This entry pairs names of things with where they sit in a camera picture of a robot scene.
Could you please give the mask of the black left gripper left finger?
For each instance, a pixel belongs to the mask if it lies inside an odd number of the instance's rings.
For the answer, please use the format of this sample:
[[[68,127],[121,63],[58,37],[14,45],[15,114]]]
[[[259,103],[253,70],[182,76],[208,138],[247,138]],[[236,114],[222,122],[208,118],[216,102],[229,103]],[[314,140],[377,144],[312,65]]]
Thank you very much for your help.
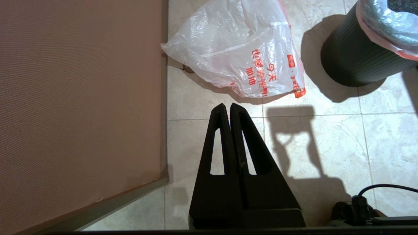
[[[210,173],[216,130],[221,136],[224,175]],[[227,109],[221,103],[210,114],[189,211],[229,212],[239,210],[241,206],[234,143]]]

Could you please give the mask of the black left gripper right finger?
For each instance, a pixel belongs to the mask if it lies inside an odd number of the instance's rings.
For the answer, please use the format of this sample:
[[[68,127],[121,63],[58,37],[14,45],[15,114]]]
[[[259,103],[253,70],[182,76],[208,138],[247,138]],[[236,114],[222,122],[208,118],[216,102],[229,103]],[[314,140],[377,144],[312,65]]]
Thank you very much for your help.
[[[250,210],[301,210],[245,108],[233,103],[230,126],[243,206]]]

